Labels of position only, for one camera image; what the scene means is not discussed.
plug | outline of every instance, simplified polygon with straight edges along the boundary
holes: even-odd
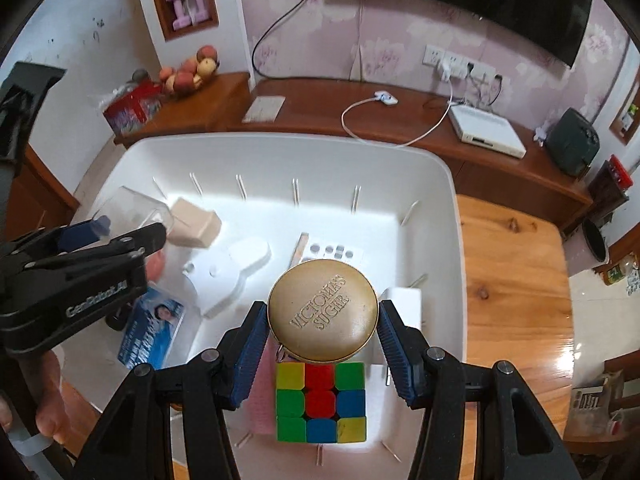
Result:
[[[438,74],[440,75],[440,79],[442,79],[445,83],[451,79],[451,65],[449,61],[440,60],[438,63]]]
[[[398,99],[393,97],[389,92],[386,92],[385,90],[378,90],[374,95],[376,96],[377,101],[380,101],[387,106],[398,104]]]

human hand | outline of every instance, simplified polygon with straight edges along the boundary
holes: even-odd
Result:
[[[42,382],[42,398],[36,411],[38,431],[44,436],[53,437],[58,443],[64,444],[69,418],[60,393],[60,363],[51,350],[40,357],[40,380]],[[0,424],[5,431],[11,428],[12,418],[11,409],[0,397]]]

tiled floor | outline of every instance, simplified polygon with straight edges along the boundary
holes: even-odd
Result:
[[[86,172],[75,196],[81,202],[75,221],[88,209],[117,162],[125,153],[110,140]],[[626,280],[607,286],[600,276],[585,270],[570,279],[574,305],[574,385],[602,371],[606,359],[640,348],[640,293],[629,297]]]
[[[640,348],[640,293],[626,280],[605,285],[585,270],[569,280],[574,305],[574,385],[602,371],[603,362]]]

white wall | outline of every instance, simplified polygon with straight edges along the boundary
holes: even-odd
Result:
[[[616,155],[627,170],[631,170],[640,158],[640,134],[635,134],[631,141],[625,145],[609,129],[613,119],[628,98],[629,91],[636,81],[639,67],[640,54],[636,46],[629,42],[618,79],[600,114],[593,122],[600,137],[600,151],[593,160],[587,180],[593,179],[602,163],[608,160],[611,155]],[[640,173],[636,172],[632,177],[634,177],[635,184],[627,192],[629,201],[616,209],[612,221],[602,228],[602,234],[609,245],[620,240],[640,222]]]
[[[593,127],[600,138],[600,151],[591,163],[591,170],[587,175],[587,181],[589,182],[598,173],[602,163],[605,160],[609,160],[611,155],[616,155],[627,169],[631,168],[633,163],[640,157],[640,135],[633,136],[631,142],[624,144],[609,129],[636,81],[639,67],[640,54],[636,46],[629,41],[618,78],[611,88],[602,110],[593,121]]]
[[[97,109],[99,96],[129,80],[137,68],[158,72],[140,0],[45,0],[0,66],[0,80],[20,60],[68,71],[49,92],[30,144],[74,192],[112,135]]]
[[[219,19],[217,27],[206,28],[170,41],[164,40],[154,0],[140,1],[162,65],[177,68],[185,59],[194,56],[201,46],[212,44],[218,50],[220,73],[248,72],[252,84],[254,83],[241,0],[215,0]]]

white cable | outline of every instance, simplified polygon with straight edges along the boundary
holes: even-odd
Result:
[[[444,110],[444,113],[443,113],[442,117],[440,118],[440,120],[435,124],[435,126],[431,130],[429,130],[428,132],[423,133],[420,137],[416,137],[414,140],[410,140],[409,142],[406,142],[404,144],[398,144],[399,148],[404,148],[404,147],[407,147],[407,146],[411,146],[414,142],[418,142],[419,140],[424,139],[424,137],[429,135],[433,130],[435,130],[438,126],[440,126],[442,124],[442,121],[444,121],[444,118],[449,113],[449,110],[451,110],[451,104],[453,102],[453,85],[451,84],[451,81],[447,81],[447,82],[449,83],[449,102],[447,103],[447,109]]]
[[[344,124],[344,116],[347,114],[347,112],[350,112],[351,110],[353,110],[356,106],[360,106],[363,105],[364,103],[371,103],[373,101],[380,101],[380,99],[378,99],[377,97],[370,97],[369,99],[363,99],[362,101],[358,101],[357,103],[352,104],[351,106],[349,106],[345,111],[342,112],[342,117],[340,118],[340,122],[342,123],[342,129],[347,132],[351,137],[353,137],[354,139],[358,139],[360,142],[362,142],[363,144],[368,144],[369,142],[361,139],[360,137],[358,137],[356,134],[354,134],[350,129],[347,128],[347,125]]]
[[[440,120],[433,126],[433,128],[431,128],[427,132],[424,132],[420,137],[416,137],[414,140],[410,140],[409,142],[406,142],[404,144],[396,144],[395,146],[391,146],[392,148],[405,148],[407,146],[411,146],[412,144],[418,142],[419,140],[424,139],[424,137],[429,135],[433,130],[435,130],[438,126],[442,124],[442,121],[444,121],[445,117],[449,113],[449,110],[451,110],[451,105],[453,104],[453,85],[451,84],[451,81],[447,81],[447,83],[449,83],[449,101],[447,102],[447,109],[444,110],[444,113],[440,118]],[[356,134],[354,134],[350,129],[348,129],[347,125],[344,123],[344,117],[348,112],[353,110],[356,106],[360,106],[360,105],[363,105],[364,103],[370,103],[373,101],[380,101],[380,99],[378,97],[370,97],[369,99],[363,99],[362,101],[358,101],[357,103],[350,105],[345,111],[343,111],[342,116],[340,117],[340,122],[342,123],[342,129],[345,132],[347,132],[351,137],[359,140],[363,144],[372,144],[372,142],[365,139],[361,139]]]

